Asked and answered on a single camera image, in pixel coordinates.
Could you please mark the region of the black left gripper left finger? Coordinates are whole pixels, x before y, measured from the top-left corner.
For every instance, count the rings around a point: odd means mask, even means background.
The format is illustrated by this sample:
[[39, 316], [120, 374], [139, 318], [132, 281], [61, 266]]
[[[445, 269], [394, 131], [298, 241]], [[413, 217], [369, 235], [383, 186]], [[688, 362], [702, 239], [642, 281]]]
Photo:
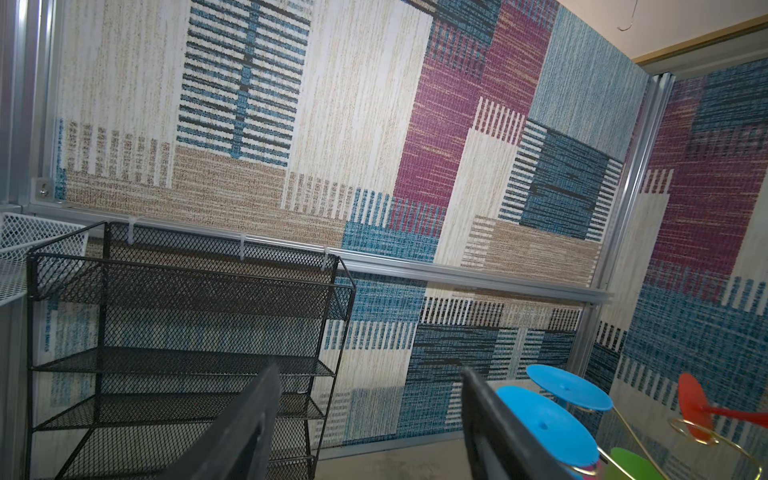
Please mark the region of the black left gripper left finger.
[[282, 388], [271, 364], [215, 419], [162, 479], [264, 479]]

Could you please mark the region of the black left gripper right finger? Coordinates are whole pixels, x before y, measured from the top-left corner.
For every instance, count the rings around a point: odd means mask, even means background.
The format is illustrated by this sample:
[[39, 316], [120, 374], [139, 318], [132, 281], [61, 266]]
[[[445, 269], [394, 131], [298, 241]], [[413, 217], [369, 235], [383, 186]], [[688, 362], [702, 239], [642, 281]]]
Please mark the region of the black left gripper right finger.
[[461, 417], [474, 479], [572, 479], [474, 370], [461, 373]]

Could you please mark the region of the green wine glass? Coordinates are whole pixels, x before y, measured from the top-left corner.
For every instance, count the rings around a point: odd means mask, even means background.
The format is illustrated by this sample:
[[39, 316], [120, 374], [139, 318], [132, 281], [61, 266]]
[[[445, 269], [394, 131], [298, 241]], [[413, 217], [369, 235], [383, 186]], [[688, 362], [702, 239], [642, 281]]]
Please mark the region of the green wine glass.
[[[663, 476], [649, 460], [629, 450], [614, 447], [610, 451], [610, 457], [633, 479], [663, 480]], [[627, 476], [615, 465], [608, 462], [603, 470], [603, 479], [625, 480]]]

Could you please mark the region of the red wine glass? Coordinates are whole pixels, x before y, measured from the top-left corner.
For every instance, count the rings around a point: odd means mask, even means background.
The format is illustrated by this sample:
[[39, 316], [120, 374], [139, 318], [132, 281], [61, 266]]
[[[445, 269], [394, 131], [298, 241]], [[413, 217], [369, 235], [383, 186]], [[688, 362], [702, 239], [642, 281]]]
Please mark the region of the red wine glass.
[[767, 427], [766, 413], [743, 412], [711, 406], [703, 387], [689, 373], [682, 373], [680, 375], [677, 394], [683, 419], [693, 423], [693, 425], [688, 425], [687, 428], [697, 441], [707, 443], [713, 439], [713, 436], [702, 430], [702, 428], [710, 431], [714, 430], [714, 415], [745, 421], [763, 428]]

